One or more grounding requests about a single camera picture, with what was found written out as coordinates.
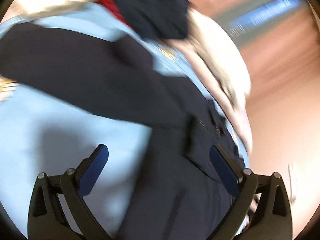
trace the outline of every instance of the light blue surface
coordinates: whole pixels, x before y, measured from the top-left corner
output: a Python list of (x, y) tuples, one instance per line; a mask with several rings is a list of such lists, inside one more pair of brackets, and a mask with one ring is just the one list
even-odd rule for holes
[[(23, 17), (14, 17), (0, 24), (0, 37), (14, 24), (26, 21)], [(35, 23), (108, 41), (116, 41), (127, 33), (152, 53), (156, 71), (166, 76), (188, 76), (207, 98), (212, 98), (181, 53), (176, 51), (175, 61), (170, 60), (157, 48), (157, 42), (142, 41), (101, 5), (89, 3), (74, 13), (43, 18)], [(20, 85), (12, 98), (0, 103), (0, 119), (0, 200), (24, 235), (37, 174), (42, 171), (48, 175), (62, 174), (78, 166), (98, 144), (108, 146), (109, 160), (85, 200), (106, 231), (110, 234), (117, 231), (130, 201), (150, 128), (89, 114), (25, 85)], [(242, 142), (228, 121), (226, 125), (249, 167)], [(69, 211), (65, 209), (65, 212), (71, 227), (77, 230)]]

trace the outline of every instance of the red cloth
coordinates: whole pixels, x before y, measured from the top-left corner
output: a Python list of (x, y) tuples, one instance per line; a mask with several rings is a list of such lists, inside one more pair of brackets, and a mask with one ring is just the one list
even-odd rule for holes
[(120, 21), (122, 21), (124, 24), (129, 24), (125, 21), (122, 14), (119, 12), (118, 6), (115, 4), (114, 0), (98, 0), (96, 3), (103, 5), (105, 8), (107, 8), (115, 17), (117, 17)]

